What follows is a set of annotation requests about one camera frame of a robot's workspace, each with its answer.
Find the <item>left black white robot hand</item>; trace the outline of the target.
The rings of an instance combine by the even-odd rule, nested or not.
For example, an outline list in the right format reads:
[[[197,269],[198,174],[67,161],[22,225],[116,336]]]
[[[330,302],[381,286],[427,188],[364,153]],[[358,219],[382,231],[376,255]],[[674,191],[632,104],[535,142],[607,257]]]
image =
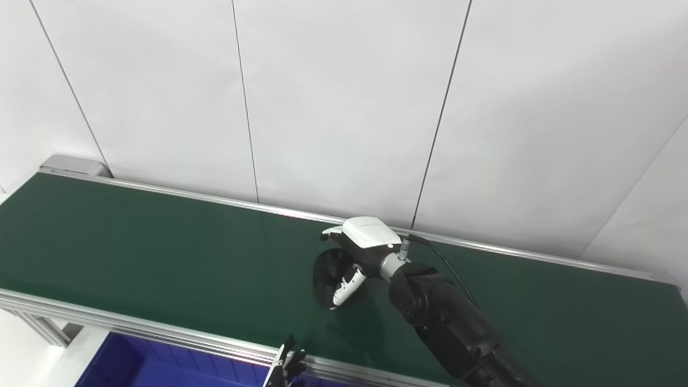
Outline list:
[[[277,351],[262,386],[305,386],[298,377],[307,370],[305,350],[295,350],[297,340],[288,335]]]

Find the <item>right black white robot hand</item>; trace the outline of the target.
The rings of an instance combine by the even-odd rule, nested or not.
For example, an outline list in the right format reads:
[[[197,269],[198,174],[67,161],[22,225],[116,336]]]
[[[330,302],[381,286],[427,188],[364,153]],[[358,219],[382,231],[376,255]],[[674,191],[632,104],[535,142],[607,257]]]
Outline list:
[[[376,217],[349,218],[323,230],[319,239],[338,245],[320,253],[313,267],[317,299],[329,310],[341,306],[369,278],[391,282],[407,262],[400,254],[400,236]]]

